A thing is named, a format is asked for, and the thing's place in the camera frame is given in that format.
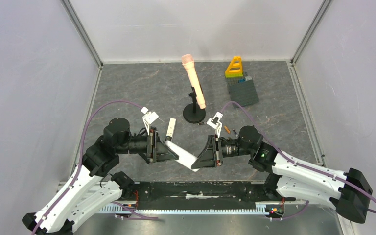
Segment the white remote control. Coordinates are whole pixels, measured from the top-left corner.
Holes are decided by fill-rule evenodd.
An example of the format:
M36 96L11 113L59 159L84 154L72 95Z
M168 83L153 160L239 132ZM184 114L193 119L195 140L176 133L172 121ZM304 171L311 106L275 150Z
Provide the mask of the white remote control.
M186 151L185 149L181 148L180 146L176 145L171 141L165 141L165 145L178 156L176 162L185 166L186 168L190 169L193 172L197 172L198 169L192 169L192 165L196 162L197 157L191 154L190 152Z

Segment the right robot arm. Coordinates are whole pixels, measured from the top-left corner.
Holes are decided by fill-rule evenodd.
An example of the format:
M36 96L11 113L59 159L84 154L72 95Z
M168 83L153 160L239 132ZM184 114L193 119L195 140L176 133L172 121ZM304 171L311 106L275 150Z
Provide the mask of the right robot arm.
M371 200L361 191L371 195L373 190L361 171L333 170L278 152L253 126L242 127L236 139L210 135L190 167L217 167L224 158L243 155L250 156L252 168L269 174L263 186L266 198L303 199L328 206L352 222L365 223Z

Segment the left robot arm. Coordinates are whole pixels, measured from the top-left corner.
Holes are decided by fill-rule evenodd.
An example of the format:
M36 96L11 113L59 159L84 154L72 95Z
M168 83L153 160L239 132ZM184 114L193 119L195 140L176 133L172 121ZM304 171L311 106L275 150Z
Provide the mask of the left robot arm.
M119 198L128 200L133 196L134 181L124 172L113 174L110 181L91 196L84 196L119 164L121 154L137 154L148 163L183 158L184 149L170 140L161 141L149 125L145 129L148 132L145 136L131 135L127 119L112 119L86 150L62 189L38 212L27 213L22 223L34 235L72 235L102 207Z

